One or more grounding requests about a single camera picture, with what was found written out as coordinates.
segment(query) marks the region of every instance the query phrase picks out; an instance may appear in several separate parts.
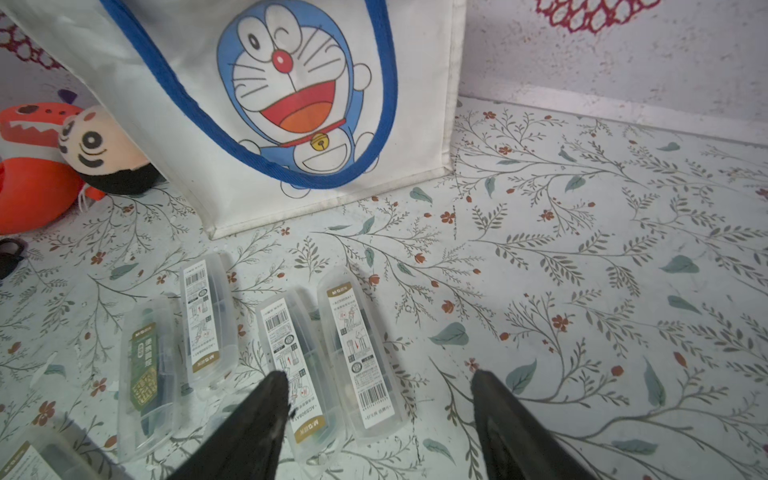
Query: gold bell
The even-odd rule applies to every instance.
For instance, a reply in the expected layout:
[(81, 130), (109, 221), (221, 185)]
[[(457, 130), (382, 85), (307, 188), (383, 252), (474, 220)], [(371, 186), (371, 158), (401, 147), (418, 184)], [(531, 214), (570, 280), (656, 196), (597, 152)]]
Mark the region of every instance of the gold bell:
[(328, 143), (328, 135), (326, 134), (315, 134), (315, 136), (312, 137), (312, 140), (310, 140), (310, 145), (312, 145), (312, 148), (317, 151), (323, 151), (327, 149)]

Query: floral tablecloth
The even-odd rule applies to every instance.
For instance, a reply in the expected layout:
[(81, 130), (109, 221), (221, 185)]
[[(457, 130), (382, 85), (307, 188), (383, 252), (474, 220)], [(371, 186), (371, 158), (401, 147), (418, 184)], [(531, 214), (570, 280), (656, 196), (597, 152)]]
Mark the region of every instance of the floral tablecloth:
[[(214, 242), (162, 184), (24, 236), (0, 286), (0, 449), (56, 429), (104, 478), (165, 478), (215, 402), (115, 465), (118, 340), (218, 251), (239, 387), (264, 375), (253, 312), (348, 265), (374, 301), (409, 424), (324, 478), (485, 477), (469, 380), (489, 369), (597, 478), (768, 478), (768, 151), (462, 98), (457, 174)], [(279, 478), (301, 478), (284, 445)]]

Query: barcode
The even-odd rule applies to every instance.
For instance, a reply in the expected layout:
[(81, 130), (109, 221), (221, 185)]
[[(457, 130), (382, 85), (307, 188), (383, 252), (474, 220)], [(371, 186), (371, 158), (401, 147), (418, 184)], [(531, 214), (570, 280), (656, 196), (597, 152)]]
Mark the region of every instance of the barcode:
[(266, 329), (271, 330), (286, 320), (288, 320), (288, 312), (282, 310), (278, 312), (277, 315), (266, 319)]
[(187, 286), (189, 286), (189, 285), (191, 285), (191, 284), (193, 284), (193, 283), (195, 283), (195, 282), (197, 282), (199, 280), (202, 280), (203, 279), (203, 273), (204, 272), (201, 270), (201, 271), (195, 273), (194, 275), (189, 275), (187, 277), (187, 279), (185, 280), (185, 282), (187, 283)]
[(371, 405), (375, 405), (376, 403), (381, 402), (386, 398), (386, 390), (384, 390), (384, 384), (380, 383), (367, 389), (365, 392), (361, 393), (359, 397), (363, 410), (367, 409)]

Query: green label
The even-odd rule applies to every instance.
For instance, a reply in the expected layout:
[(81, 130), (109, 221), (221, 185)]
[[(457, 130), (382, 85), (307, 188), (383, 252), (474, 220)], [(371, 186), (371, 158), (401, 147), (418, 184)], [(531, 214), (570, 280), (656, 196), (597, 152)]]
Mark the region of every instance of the green label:
[(157, 329), (154, 322), (131, 337), (131, 403), (141, 411), (157, 397)]

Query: clear plastic case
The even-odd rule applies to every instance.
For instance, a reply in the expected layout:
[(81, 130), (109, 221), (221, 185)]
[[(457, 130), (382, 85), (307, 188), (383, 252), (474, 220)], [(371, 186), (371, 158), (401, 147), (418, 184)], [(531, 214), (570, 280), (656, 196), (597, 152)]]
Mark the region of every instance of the clear plastic case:
[(357, 279), (343, 266), (331, 269), (317, 290), (333, 375), (358, 445), (383, 439), (406, 423), (394, 374)]
[(270, 371), (283, 370), (288, 375), (290, 408), (295, 413), (286, 425), (286, 437), (294, 458), (304, 466), (345, 432), (336, 384), (310, 316), (295, 292), (261, 303), (257, 320)]
[(217, 253), (180, 269), (187, 379), (207, 398), (232, 380), (237, 367), (237, 325), (227, 275)]
[(173, 300), (159, 296), (125, 316), (120, 351), (118, 459), (154, 451), (180, 423), (180, 359)]
[(54, 429), (29, 427), (15, 443), (3, 448), (0, 478), (98, 480), (100, 477)]

